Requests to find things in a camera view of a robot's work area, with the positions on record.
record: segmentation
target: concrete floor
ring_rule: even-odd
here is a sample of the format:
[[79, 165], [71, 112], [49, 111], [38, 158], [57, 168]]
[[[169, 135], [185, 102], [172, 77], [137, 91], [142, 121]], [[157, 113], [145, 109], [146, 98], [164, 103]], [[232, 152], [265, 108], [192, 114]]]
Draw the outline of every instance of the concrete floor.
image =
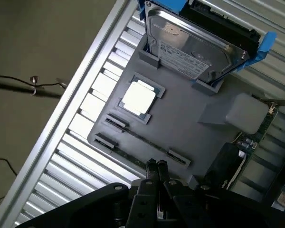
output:
[[[0, 74], [71, 79], [115, 0], [0, 0]], [[47, 88], [63, 92], [59, 86]], [[0, 90], [0, 157], [19, 172], [58, 100]], [[0, 161], [0, 197], [15, 176]]]

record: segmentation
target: slotted metal shelf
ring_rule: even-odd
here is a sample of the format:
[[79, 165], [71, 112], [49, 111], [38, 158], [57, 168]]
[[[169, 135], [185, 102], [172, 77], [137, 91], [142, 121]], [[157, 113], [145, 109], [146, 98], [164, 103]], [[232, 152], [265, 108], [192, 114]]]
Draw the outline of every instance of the slotted metal shelf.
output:
[[[234, 75], [264, 92], [268, 98], [285, 98], [285, 1], [203, 2], [262, 35], [267, 31], [277, 32], [277, 41], [266, 60]], [[93, 148], [86, 140], [145, 33], [136, 9], [136, 0], [116, 1], [1, 204], [0, 228], [15, 227], [108, 183], [121, 182], [130, 186], [131, 181], [144, 177], [143, 171], [131, 169]], [[282, 165], [285, 160], [285, 107], [280, 108], [256, 153], [275, 166]], [[276, 173], [264, 164], [251, 162], [252, 168], [243, 175], [256, 185], [266, 187]], [[256, 170], [262, 172], [262, 176], [251, 175]], [[260, 200], [263, 193], [250, 183], [239, 181], [234, 191]]]

